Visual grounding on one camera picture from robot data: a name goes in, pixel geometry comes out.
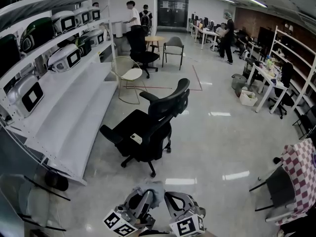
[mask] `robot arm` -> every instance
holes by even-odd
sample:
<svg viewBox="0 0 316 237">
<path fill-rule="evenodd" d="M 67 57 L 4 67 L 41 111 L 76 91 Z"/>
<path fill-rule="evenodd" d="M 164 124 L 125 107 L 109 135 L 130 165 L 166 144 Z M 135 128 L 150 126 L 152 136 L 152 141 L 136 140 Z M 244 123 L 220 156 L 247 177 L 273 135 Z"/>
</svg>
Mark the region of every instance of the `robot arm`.
<svg viewBox="0 0 316 237">
<path fill-rule="evenodd" d="M 155 219 L 148 213 L 154 203 L 154 193 L 146 190 L 143 195 L 133 191 L 123 204 L 117 206 L 103 220 L 107 228 L 119 236 L 126 237 L 214 237 L 206 232 L 203 218 L 204 208 L 185 193 L 165 192 L 164 200 L 167 204 L 172 233 L 160 233 L 153 230 Z"/>
</svg>

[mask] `round wooden table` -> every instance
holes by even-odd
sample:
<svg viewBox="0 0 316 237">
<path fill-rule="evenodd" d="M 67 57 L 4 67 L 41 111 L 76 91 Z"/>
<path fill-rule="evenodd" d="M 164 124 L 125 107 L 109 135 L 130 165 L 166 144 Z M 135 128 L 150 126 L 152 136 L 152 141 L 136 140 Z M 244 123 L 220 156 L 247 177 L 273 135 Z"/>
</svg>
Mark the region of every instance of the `round wooden table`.
<svg viewBox="0 0 316 237">
<path fill-rule="evenodd" d="M 154 44 L 154 42 L 157 42 L 158 52 L 160 53 L 159 41 L 163 41 L 163 40 L 164 40 L 164 37 L 160 37 L 160 36 L 147 36 L 147 37 L 145 37 L 145 41 L 147 42 L 147 50 L 149 48 L 150 42 L 152 43 L 152 45 Z"/>
</svg>

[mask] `doorway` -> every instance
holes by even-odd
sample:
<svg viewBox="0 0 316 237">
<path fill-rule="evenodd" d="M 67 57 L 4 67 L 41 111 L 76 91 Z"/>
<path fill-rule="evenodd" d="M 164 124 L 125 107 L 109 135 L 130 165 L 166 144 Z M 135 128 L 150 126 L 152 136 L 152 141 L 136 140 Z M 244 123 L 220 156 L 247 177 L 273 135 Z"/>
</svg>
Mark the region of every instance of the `doorway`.
<svg viewBox="0 0 316 237">
<path fill-rule="evenodd" d="M 189 0 L 158 0 L 158 26 L 186 28 Z"/>
</svg>

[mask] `checkered cloth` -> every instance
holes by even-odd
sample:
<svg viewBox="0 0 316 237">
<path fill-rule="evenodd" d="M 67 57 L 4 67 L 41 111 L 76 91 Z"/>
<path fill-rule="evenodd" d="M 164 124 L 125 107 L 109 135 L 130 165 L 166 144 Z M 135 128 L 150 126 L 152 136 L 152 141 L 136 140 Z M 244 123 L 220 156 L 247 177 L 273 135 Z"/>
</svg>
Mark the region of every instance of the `checkered cloth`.
<svg viewBox="0 0 316 237">
<path fill-rule="evenodd" d="M 311 139 L 304 140 L 294 146 L 284 147 L 281 161 L 283 168 L 290 175 L 295 188 L 294 212 L 277 222 L 283 225 L 305 217 L 305 213 L 316 201 L 316 168 L 312 154 L 316 149 Z"/>
</svg>

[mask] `white shelf rack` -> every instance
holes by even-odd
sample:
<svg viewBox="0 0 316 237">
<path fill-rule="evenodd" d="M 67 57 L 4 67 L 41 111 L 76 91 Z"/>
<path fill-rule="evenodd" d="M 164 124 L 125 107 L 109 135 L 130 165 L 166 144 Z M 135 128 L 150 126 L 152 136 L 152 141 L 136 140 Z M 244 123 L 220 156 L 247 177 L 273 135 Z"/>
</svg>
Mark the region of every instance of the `white shelf rack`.
<svg viewBox="0 0 316 237">
<path fill-rule="evenodd" d="M 87 0 L 22 0 L 0 9 L 0 32 L 37 14 Z"/>
<path fill-rule="evenodd" d="M 0 10 L 0 31 L 36 14 L 83 1 L 87 0 L 23 0 L 11 4 Z M 107 1 L 110 15 L 110 0 Z M 71 70 L 45 73 L 39 79 L 44 92 L 43 99 L 30 116 L 18 116 L 7 99 L 4 86 L 34 59 L 58 43 L 102 23 L 109 23 L 111 40 L 93 47 Z M 83 174 L 92 145 L 118 86 L 116 77 L 113 81 L 105 81 L 111 72 L 111 63 L 101 63 L 99 58 L 99 54 L 110 46 L 115 58 L 112 23 L 109 17 L 80 26 L 48 41 L 28 53 L 0 78 L 0 105 L 8 111 L 13 120 L 5 128 L 26 138 L 24 146 L 27 152 L 33 149 L 42 153 L 42 163 L 48 159 L 48 166 L 84 185 L 86 181 Z"/>
<path fill-rule="evenodd" d="M 297 54 L 295 51 L 293 51 L 292 49 L 290 49 L 288 46 L 284 45 L 283 43 L 281 43 L 280 41 L 278 41 L 276 38 L 277 38 L 277 34 L 280 33 L 284 36 L 287 36 L 289 37 L 290 39 L 292 39 L 293 41 L 297 42 L 298 44 L 301 45 L 302 48 L 304 48 L 306 51 L 310 52 L 312 55 L 314 55 L 314 61 L 313 61 L 313 64 L 310 64 L 309 62 L 307 62 L 304 58 L 302 58 L 299 54 Z M 299 40 L 295 39 L 294 37 L 292 37 L 291 35 L 283 32 L 283 31 L 280 31 L 278 29 L 278 27 L 276 27 L 276 32 L 275 32 L 275 36 L 274 36 L 274 39 L 273 39 L 273 44 L 272 44 L 272 47 L 271 47 L 271 50 L 270 50 L 270 56 L 271 54 L 273 53 L 274 55 L 276 55 L 278 58 L 282 59 L 283 61 L 285 62 L 289 62 L 286 58 L 282 57 L 281 55 L 279 55 L 276 51 L 273 50 L 273 47 L 274 45 L 279 45 L 283 48 L 286 48 L 287 50 L 289 50 L 293 55 L 295 55 L 296 57 L 298 57 L 302 62 L 304 62 L 306 65 L 308 65 L 311 70 L 309 72 L 309 75 L 306 76 L 298 67 L 294 66 L 293 65 L 293 68 L 294 70 L 304 79 L 305 81 L 305 84 L 303 86 L 303 88 L 301 88 L 297 82 L 295 82 L 294 80 L 291 80 L 291 84 L 293 85 L 293 87 L 299 92 L 299 96 L 294 99 L 294 106 L 292 107 L 292 111 L 294 109 L 296 109 L 299 114 L 304 114 L 304 111 L 301 107 L 298 106 L 299 102 L 301 101 L 301 99 L 303 98 L 306 103 L 312 107 L 314 105 L 313 101 L 305 95 L 305 92 L 306 92 L 306 89 L 308 86 L 310 86 L 313 91 L 316 92 L 316 86 L 311 82 L 311 79 L 312 79 L 312 76 L 313 74 L 315 73 L 315 68 L 316 68 L 316 52 L 314 52 L 312 49 L 310 49 L 308 46 L 306 46 L 305 44 L 303 44 L 302 42 L 300 42 Z"/>
</svg>

